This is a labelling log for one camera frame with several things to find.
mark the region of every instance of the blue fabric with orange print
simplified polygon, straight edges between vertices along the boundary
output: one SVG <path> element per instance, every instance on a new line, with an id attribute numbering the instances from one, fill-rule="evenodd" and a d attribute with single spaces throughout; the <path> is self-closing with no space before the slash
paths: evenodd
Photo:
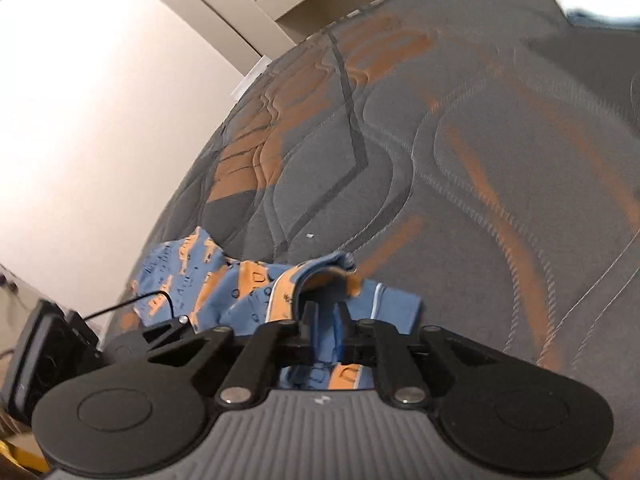
<path id="1" fill-rule="evenodd" d="M 401 333 L 411 331 L 421 308 L 415 294 L 361 279 L 355 271 L 353 257 L 339 251 L 297 266 L 234 260 L 197 227 L 186 238 L 154 248 L 132 288 L 135 294 L 167 292 L 174 314 L 189 316 L 196 332 L 223 324 L 233 327 L 237 335 L 250 335 L 262 323 L 297 319 L 305 301 L 317 302 L 314 347 L 318 363 L 284 370 L 280 385 L 326 389 L 340 361 L 338 301 L 347 304 L 352 319 L 384 320 Z M 163 296 L 140 300 L 134 309 L 145 326 L 171 315 Z M 372 387 L 370 370 L 361 367 L 352 387 Z"/>

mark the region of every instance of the orange pattern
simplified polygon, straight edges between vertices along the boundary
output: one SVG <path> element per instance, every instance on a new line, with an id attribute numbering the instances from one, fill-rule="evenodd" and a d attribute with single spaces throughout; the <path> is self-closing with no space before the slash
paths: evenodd
<path id="1" fill-rule="evenodd" d="M 269 283 L 269 275 L 267 267 L 259 262 L 240 262 L 238 270 L 238 290 L 240 296 L 238 299 L 244 298 L 249 292 L 260 288 Z"/>
<path id="2" fill-rule="evenodd" d="M 340 37 L 340 51 L 349 76 L 369 83 L 433 46 L 433 38 L 418 30 L 403 29 L 402 21 L 393 14 L 369 18 Z"/>
<path id="3" fill-rule="evenodd" d="M 140 317 L 135 312 L 126 312 L 120 318 L 120 328 L 127 332 L 140 326 Z"/>
<path id="4" fill-rule="evenodd" d="M 207 272 L 206 277 L 204 278 L 204 282 L 202 283 L 202 288 L 198 293 L 198 297 L 196 298 L 196 303 L 193 306 L 193 310 L 189 314 L 189 320 L 193 326 L 198 326 L 198 313 L 202 310 L 205 301 L 209 295 L 216 288 L 222 277 L 226 274 L 228 267 L 226 265 L 221 266 L 215 272 Z"/>
<path id="5" fill-rule="evenodd" d="M 581 127 L 575 123 L 576 118 L 573 121 L 568 121 L 562 117 L 550 100 L 540 97 L 514 78 L 505 77 L 505 81 L 525 101 L 540 110 L 545 119 L 564 134 L 576 151 L 589 163 L 593 172 L 624 212 L 632 232 L 638 231 L 640 229 L 640 203 L 636 200 L 633 191 L 622 180 L 620 174 L 605 161 L 598 149 L 587 139 Z"/>
<path id="6" fill-rule="evenodd" d="M 409 243 L 424 227 L 424 218 L 412 215 L 396 225 L 391 235 L 362 263 L 358 264 L 356 274 L 361 278 L 372 276 L 393 254 Z"/>
<path id="7" fill-rule="evenodd" d="M 174 280 L 174 276 L 172 274 L 169 274 L 169 276 L 167 277 L 166 281 L 160 286 L 159 290 L 162 290 L 163 292 L 169 292 L 169 290 L 171 289 L 171 282 Z M 162 296 L 161 294 L 158 294 L 157 296 L 153 297 L 151 299 L 151 301 L 149 301 L 148 305 L 149 305 L 149 317 L 153 317 L 156 315 L 156 313 L 158 312 L 158 310 L 160 310 L 160 307 L 164 304 L 164 302 L 166 301 L 166 298 L 164 296 Z"/>
<path id="8" fill-rule="evenodd" d="M 609 480 L 637 480 L 638 478 L 640 478 L 640 444 L 629 450 L 609 475 Z"/>
<path id="9" fill-rule="evenodd" d="M 347 272 L 341 269 L 326 270 L 325 272 L 318 272 L 317 274 L 309 277 L 302 286 L 302 291 L 313 290 L 319 286 L 325 286 L 336 277 L 345 281 L 347 295 L 352 298 L 360 295 L 363 279 L 353 272 Z"/>
<path id="10" fill-rule="evenodd" d="M 328 390 L 354 390 L 360 365 L 335 365 L 329 378 Z"/>
<path id="11" fill-rule="evenodd" d="M 501 207 L 498 195 L 491 186 L 480 160 L 471 148 L 464 143 L 459 132 L 455 127 L 448 126 L 445 129 L 445 136 L 464 165 L 466 174 L 468 174 L 474 187 L 482 196 L 483 201 L 496 208 Z M 496 213 L 491 214 L 491 219 L 495 229 L 498 231 L 500 240 L 504 244 L 505 252 L 511 256 L 515 267 L 518 269 L 520 297 L 525 307 L 533 337 L 540 351 L 542 351 L 548 330 L 546 287 L 536 271 L 528 247 L 520 239 L 514 227 Z M 562 363 L 557 349 L 555 347 L 550 348 L 540 364 L 550 370 L 560 370 Z"/>
<path id="12" fill-rule="evenodd" d="M 203 263 L 208 264 L 211 261 L 213 253 L 218 248 L 218 245 L 211 238 L 207 238 L 206 240 L 204 240 L 204 248 L 206 249 L 206 252 L 204 253 L 204 258 L 202 261 Z"/>
<path id="13" fill-rule="evenodd" d="M 237 119 L 237 130 L 220 155 L 208 202 L 264 189 L 277 181 L 282 136 L 329 105 L 326 82 L 332 69 L 322 65 L 327 49 L 308 48 L 286 68 L 287 76 L 281 74 L 277 83 L 255 88 L 252 102 L 245 107 L 252 113 Z"/>
<path id="14" fill-rule="evenodd" d="M 291 301 L 295 284 L 291 281 L 291 277 L 298 272 L 299 268 L 300 266 L 295 266 L 285 270 L 273 284 L 267 309 L 267 322 L 293 319 Z"/>

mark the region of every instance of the black device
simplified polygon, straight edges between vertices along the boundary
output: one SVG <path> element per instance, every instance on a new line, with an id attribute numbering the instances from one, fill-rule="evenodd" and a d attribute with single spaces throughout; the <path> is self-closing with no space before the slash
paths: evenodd
<path id="1" fill-rule="evenodd" d="M 252 336 L 180 316 L 99 351 L 77 313 L 41 301 L 4 403 L 55 480 L 601 478 L 599 394 L 441 327 L 401 335 L 341 303 L 340 360 L 371 367 L 375 389 L 277 389 L 283 367 L 314 362 L 316 309 Z"/>

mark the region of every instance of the black cable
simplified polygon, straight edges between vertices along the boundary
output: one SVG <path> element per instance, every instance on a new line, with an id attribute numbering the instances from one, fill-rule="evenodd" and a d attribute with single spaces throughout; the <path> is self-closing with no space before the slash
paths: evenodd
<path id="1" fill-rule="evenodd" d="M 137 300 L 143 300 L 144 298 L 148 298 L 149 296 L 157 296 L 158 294 L 161 294 L 162 296 L 164 296 L 166 298 L 166 300 L 168 301 L 169 310 L 171 311 L 171 318 L 173 319 L 175 317 L 175 314 L 174 314 L 174 304 L 171 301 L 171 296 L 169 296 L 164 290 L 154 290 L 153 292 L 148 292 L 146 294 L 141 294 L 140 296 L 136 296 L 135 298 L 131 298 L 130 300 L 123 301 L 122 303 L 119 303 L 117 305 L 113 305 L 113 306 L 110 306 L 109 308 L 104 308 L 102 310 L 99 310 L 98 312 L 94 312 L 93 314 L 89 314 L 87 317 L 84 318 L 84 320 L 85 321 L 89 321 L 90 319 L 93 319 L 94 317 L 101 316 L 102 314 L 106 314 L 108 312 L 112 312 L 114 310 L 118 310 L 119 308 L 122 308 L 123 306 L 130 305 L 131 303 L 135 303 Z"/>

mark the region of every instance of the gray ribbed plate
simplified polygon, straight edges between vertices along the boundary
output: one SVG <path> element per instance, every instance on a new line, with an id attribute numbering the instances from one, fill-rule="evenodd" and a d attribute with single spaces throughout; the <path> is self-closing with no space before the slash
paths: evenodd
<path id="1" fill-rule="evenodd" d="M 54 471 L 50 480 L 79 477 Z M 420 412 L 372 390 L 274 390 L 256 408 L 226 412 L 190 455 L 153 480 L 498 480 L 451 450 Z M 565 480 L 596 480 L 585 470 Z"/>

